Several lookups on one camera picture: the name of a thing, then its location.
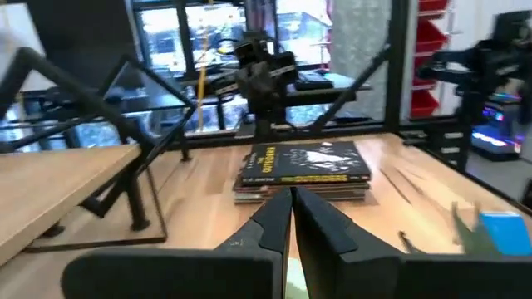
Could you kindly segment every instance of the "wooden table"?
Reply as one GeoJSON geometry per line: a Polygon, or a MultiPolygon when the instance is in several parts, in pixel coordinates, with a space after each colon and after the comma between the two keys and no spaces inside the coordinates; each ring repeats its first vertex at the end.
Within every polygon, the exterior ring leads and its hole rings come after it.
{"type": "Polygon", "coordinates": [[[140,153],[135,145],[0,155],[0,265],[140,153]]]}
{"type": "MultiPolygon", "coordinates": [[[[399,238],[400,231],[425,252],[460,253],[450,221],[452,202],[458,203],[461,216],[469,222],[475,202],[482,210],[519,213],[503,199],[429,155],[404,147],[395,135],[363,135],[340,140],[356,142],[372,169],[373,179],[365,202],[334,205],[355,223],[402,251],[406,249],[399,238]]],[[[161,247],[214,248],[259,208],[257,204],[235,205],[231,191],[241,160],[250,148],[246,145],[195,149],[191,153],[193,160],[187,164],[179,162],[179,152],[166,153],[154,161],[155,184],[169,229],[169,239],[161,247]]],[[[147,192],[142,184],[141,189],[142,193],[147,192]]],[[[128,219],[129,214],[117,213],[108,221],[118,222],[120,217],[128,219]]],[[[524,218],[532,231],[532,219],[524,218]]],[[[80,220],[66,223],[68,227],[78,226],[77,238],[94,233],[93,226],[77,221],[80,220]]],[[[135,236],[127,226],[123,233],[135,236]]],[[[292,227],[290,257],[298,257],[295,233],[292,227]]],[[[0,297],[61,297],[62,269],[82,253],[21,254],[0,268],[0,297]]]]}

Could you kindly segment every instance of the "curtain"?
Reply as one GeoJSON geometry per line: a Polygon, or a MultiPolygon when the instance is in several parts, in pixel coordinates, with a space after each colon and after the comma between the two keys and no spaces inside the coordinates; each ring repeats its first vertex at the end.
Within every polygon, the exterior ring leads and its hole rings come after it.
{"type": "MultiPolygon", "coordinates": [[[[331,71],[356,78],[381,49],[387,37],[391,0],[333,1],[331,19],[331,71]]],[[[373,91],[359,92],[358,101],[347,103],[339,114],[361,112],[382,120],[386,96],[387,64],[368,81],[373,91]]]]}

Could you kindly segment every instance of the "red storage bin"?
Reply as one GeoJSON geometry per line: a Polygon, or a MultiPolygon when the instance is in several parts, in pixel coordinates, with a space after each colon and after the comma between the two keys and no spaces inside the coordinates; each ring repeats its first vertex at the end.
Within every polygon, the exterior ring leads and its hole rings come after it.
{"type": "Polygon", "coordinates": [[[430,57],[429,56],[421,56],[416,57],[414,59],[414,81],[412,83],[412,86],[414,87],[414,90],[431,90],[436,87],[436,80],[420,80],[416,78],[416,70],[418,67],[422,66],[430,57]]]}
{"type": "Polygon", "coordinates": [[[440,50],[447,42],[447,37],[427,20],[420,20],[417,24],[416,55],[432,54],[440,50]]]}
{"type": "Polygon", "coordinates": [[[445,10],[449,0],[419,0],[419,12],[436,12],[445,10]]]}
{"type": "Polygon", "coordinates": [[[414,91],[412,92],[410,117],[429,117],[439,105],[429,91],[414,91]]]}

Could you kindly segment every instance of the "window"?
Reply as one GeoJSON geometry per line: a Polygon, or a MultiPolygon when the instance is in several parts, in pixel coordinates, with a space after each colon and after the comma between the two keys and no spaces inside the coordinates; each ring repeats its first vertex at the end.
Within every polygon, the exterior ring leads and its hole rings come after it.
{"type": "Polygon", "coordinates": [[[237,64],[234,41],[243,37],[246,28],[244,9],[228,3],[213,6],[187,7],[190,41],[195,68],[203,65],[223,66],[237,64]],[[207,31],[207,51],[204,51],[204,35],[207,31]]]}
{"type": "Polygon", "coordinates": [[[164,67],[175,74],[186,71],[185,55],[181,46],[179,23],[175,8],[140,12],[145,47],[153,67],[164,67]]]}
{"type": "Polygon", "coordinates": [[[305,5],[277,0],[278,40],[281,51],[291,51],[299,65],[326,64],[331,60],[328,37],[332,21],[330,0],[307,0],[305,5]]]}

